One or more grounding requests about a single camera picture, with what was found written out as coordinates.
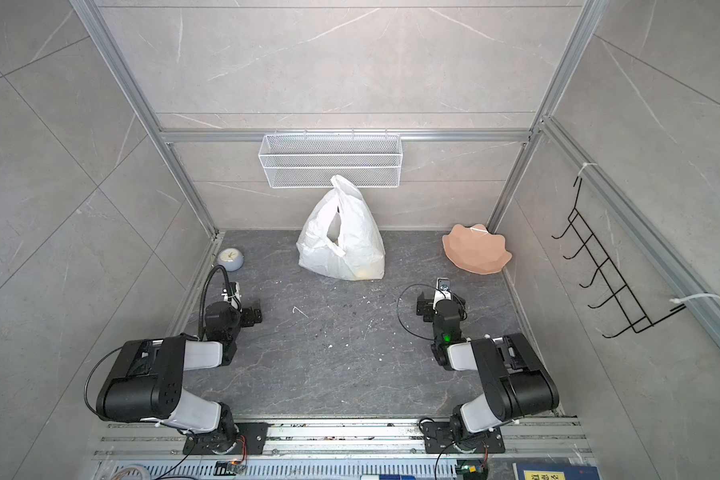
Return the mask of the white zip tie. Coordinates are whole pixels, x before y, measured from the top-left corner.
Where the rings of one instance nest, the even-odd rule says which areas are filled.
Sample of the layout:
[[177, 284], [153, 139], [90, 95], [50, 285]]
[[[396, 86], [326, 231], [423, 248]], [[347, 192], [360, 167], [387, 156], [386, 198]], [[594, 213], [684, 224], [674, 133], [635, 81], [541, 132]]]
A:
[[669, 299], [669, 301], [672, 304], [680, 305], [680, 304], [685, 304], [687, 302], [690, 302], [692, 300], [699, 300], [699, 299], [720, 300], [720, 295], [717, 295], [714, 293], [703, 292], [703, 293], [695, 293], [695, 294], [687, 295], [684, 297], [674, 297], [674, 298]]
[[580, 169], [578, 170], [578, 172], [577, 172], [577, 174], [576, 174], [576, 178], [575, 178], [575, 180], [574, 180], [573, 187], [576, 187], [576, 186], [580, 183], [582, 174], [583, 174], [583, 172], [584, 172], [588, 167], [593, 167], [593, 166], [597, 166], [597, 165], [598, 165], [598, 164], [597, 164], [596, 162], [584, 162], [584, 163], [582, 163]]

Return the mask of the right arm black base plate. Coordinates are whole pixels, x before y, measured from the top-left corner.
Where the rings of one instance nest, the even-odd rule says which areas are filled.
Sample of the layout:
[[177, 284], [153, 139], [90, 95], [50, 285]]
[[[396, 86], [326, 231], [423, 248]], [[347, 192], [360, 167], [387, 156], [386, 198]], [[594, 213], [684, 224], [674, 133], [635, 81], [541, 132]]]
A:
[[428, 454], [502, 454], [506, 452], [503, 436], [498, 428], [481, 433], [457, 433], [449, 422], [423, 418], [417, 428], [424, 439]]

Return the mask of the white zip tie upper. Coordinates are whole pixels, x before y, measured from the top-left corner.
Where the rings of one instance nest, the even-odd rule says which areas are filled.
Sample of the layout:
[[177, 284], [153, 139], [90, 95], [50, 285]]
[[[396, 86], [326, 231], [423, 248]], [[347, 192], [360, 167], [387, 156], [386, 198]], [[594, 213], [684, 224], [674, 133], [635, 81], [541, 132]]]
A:
[[598, 165], [598, 164], [597, 164], [596, 162], [584, 162], [584, 163], [582, 163], [580, 169], [578, 170], [578, 172], [577, 172], [577, 174], [576, 174], [576, 178], [575, 178], [575, 180], [574, 180], [573, 187], [576, 187], [576, 186], [580, 183], [582, 174], [583, 174], [583, 172], [584, 172], [588, 167], [593, 167], [593, 166], [597, 166], [597, 165]]

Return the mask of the pink shell-shaped bowl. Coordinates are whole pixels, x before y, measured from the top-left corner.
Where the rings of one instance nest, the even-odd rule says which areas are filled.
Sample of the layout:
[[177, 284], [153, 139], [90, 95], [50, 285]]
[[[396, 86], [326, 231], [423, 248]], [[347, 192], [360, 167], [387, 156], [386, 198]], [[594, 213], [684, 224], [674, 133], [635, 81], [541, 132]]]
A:
[[442, 237], [446, 257], [459, 269], [477, 275], [500, 273], [512, 259], [503, 235], [490, 233], [484, 225], [456, 224]]

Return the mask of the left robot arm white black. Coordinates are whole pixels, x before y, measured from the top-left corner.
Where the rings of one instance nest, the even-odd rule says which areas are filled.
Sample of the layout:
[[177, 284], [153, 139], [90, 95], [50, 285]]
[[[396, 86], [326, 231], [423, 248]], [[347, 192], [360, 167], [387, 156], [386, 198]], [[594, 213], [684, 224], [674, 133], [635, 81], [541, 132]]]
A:
[[95, 414], [104, 421], [173, 428], [186, 436], [186, 455], [221, 455], [240, 448], [243, 434], [231, 408], [189, 392], [183, 379], [188, 371], [229, 365], [241, 330], [261, 322], [260, 302], [242, 305], [232, 283], [220, 301], [203, 308], [201, 337], [181, 334], [124, 343], [97, 395]]

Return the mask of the blue yellow label box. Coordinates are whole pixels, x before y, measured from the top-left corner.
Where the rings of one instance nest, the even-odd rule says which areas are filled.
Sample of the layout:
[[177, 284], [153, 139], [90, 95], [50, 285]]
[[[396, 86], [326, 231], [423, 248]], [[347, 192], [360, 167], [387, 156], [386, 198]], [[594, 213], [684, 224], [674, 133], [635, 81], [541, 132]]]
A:
[[594, 466], [515, 463], [513, 470], [518, 480], [600, 480]]

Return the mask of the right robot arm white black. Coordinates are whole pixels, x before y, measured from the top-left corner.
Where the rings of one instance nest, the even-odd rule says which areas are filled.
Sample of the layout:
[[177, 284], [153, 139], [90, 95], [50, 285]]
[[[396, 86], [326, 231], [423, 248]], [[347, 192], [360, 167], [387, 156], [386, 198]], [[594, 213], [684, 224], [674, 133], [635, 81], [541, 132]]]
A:
[[451, 414], [453, 445], [462, 447], [505, 424], [558, 408], [557, 386], [524, 334], [468, 339], [461, 330], [465, 302], [448, 290], [436, 289], [432, 297], [421, 293], [415, 314], [432, 326], [435, 362], [448, 371], [475, 372], [480, 379], [482, 393]]

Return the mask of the white zip tie lower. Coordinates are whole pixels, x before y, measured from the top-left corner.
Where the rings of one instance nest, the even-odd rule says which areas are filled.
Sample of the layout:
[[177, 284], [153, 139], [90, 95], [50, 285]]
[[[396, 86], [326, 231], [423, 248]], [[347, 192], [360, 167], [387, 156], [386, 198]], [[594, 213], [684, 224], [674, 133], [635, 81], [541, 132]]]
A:
[[669, 301], [672, 304], [680, 305], [680, 304], [685, 304], [687, 302], [690, 302], [692, 300], [699, 300], [699, 299], [720, 300], [720, 295], [717, 295], [714, 293], [703, 292], [703, 293], [695, 293], [695, 294], [687, 295], [684, 297], [674, 297], [674, 298], [669, 299]]

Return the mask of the small grey-white round pot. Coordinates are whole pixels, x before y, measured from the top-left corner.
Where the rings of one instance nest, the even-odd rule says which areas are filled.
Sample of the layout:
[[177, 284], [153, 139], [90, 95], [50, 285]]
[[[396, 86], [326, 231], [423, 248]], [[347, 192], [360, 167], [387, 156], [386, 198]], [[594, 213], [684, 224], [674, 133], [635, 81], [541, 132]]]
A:
[[217, 264], [225, 268], [227, 272], [235, 272], [244, 265], [244, 255], [237, 248], [226, 248], [217, 254]]

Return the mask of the white plastic bag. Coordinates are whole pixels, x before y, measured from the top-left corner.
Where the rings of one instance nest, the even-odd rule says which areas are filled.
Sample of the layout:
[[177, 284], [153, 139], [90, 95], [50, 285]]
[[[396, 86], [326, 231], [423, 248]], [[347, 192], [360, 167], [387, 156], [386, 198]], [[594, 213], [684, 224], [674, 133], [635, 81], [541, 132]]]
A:
[[360, 190], [341, 175], [312, 210], [297, 240], [298, 264], [326, 277], [365, 281], [385, 274], [385, 248]]

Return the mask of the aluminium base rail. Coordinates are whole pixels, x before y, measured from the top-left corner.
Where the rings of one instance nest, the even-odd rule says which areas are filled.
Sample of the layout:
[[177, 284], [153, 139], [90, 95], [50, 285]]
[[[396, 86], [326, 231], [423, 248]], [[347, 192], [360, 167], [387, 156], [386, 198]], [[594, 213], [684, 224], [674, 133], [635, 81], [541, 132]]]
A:
[[[458, 448], [437, 427], [415, 418], [243, 418], [262, 428], [246, 433], [246, 457], [255, 460], [360, 458], [544, 458], [592, 463], [594, 453], [575, 417], [526, 417], [488, 439]], [[180, 460], [185, 437], [151, 424], [102, 426], [89, 444], [93, 460]]]

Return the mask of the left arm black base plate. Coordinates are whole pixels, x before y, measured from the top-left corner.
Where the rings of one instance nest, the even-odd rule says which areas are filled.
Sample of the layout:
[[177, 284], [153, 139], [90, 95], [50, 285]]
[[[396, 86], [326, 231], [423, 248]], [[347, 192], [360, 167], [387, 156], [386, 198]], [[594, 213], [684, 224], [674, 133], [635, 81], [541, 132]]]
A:
[[230, 432], [219, 428], [209, 433], [187, 434], [182, 454], [261, 455], [268, 429], [265, 422], [244, 422], [237, 423]]

